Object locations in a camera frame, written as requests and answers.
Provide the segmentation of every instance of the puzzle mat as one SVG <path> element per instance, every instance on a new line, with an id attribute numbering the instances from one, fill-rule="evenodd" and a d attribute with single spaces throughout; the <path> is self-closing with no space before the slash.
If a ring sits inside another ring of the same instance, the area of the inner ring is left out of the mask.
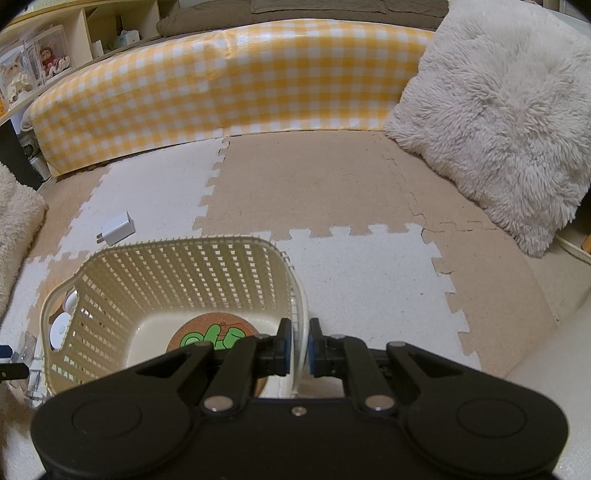
<path id="1" fill-rule="evenodd" d="M 275 240 L 327 332 L 373 347 L 406 340 L 496 375 L 568 318 L 591 283 L 591 268 L 559 249 L 526 260 L 451 183 L 377 132 L 193 142 L 41 192 L 47 220 L 0 327 L 2 343 L 16 344 L 27 325 L 38 334 L 48 293 L 99 248 L 100 225 L 122 209 L 137 230 L 129 242 L 222 233 Z M 22 440 L 22 431 L 5 430 Z M 22 465 L 9 464 L 7 478 L 25 478 Z"/>

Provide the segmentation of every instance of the screw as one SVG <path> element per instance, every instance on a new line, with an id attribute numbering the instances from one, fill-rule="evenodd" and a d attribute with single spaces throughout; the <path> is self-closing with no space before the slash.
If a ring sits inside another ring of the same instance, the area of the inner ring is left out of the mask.
<path id="1" fill-rule="evenodd" d="M 371 395 L 365 399 L 365 406 L 374 411 L 383 411 L 393 408 L 395 401 L 387 395 Z"/>
<path id="2" fill-rule="evenodd" d="M 213 397 L 206 398 L 203 402 L 203 406 L 211 411 L 226 411 L 230 410 L 234 402 L 230 397 L 225 395 L 214 395 Z"/>
<path id="3" fill-rule="evenodd" d="M 291 409 L 291 412 L 296 417 L 303 417 L 304 415 L 306 415 L 308 413 L 308 409 L 306 407 L 293 407 Z"/>

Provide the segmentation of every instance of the yellow and white gingham covering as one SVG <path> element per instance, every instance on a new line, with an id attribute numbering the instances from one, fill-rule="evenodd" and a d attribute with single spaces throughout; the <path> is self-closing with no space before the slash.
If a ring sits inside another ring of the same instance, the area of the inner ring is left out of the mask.
<path id="1" fill-rule="evenodd" d="M 172 39 L 65 78 L 36 100 L 33 126 L 55 174 L 227 135 L 378 130 L 432 36 L 304 19 Z"/>

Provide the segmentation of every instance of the brown round coaster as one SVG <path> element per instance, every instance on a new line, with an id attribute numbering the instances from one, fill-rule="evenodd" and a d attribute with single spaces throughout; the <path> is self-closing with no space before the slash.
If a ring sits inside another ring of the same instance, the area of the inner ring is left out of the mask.
<path id="1" fill-rule="evenodd" d="M 245 319 L 223 312 L 204 313 L 189 320 L 171 338 L 167 352 L 195 342 L 211 342 L 216 350 L 230 349 L 240 338 L 256 335 L 256 329 Z M 266 378 L 256 382 L 258 397 L 267 383 Z"/>

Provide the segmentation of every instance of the basket handle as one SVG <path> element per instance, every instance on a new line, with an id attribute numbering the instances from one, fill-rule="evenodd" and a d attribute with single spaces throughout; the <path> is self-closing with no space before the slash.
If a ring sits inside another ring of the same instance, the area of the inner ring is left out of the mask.
<path id="1" fill-rule="evenodd" d="M 45 357 L 51 356 L 51 343 L 49 340 L 49 332 L 51 325 L 49 325 L 49 317 L 51 316 L 51 310 L 55 305 L 56 301 L 74 287 L 76 279 L 74 277 L 68 278 L 64 283 L 54 288 L 51 293 L 47 296 L 43 302 L 43 308 L 41 309 L 41 343 L 43 344 L 43 355 Z"/>

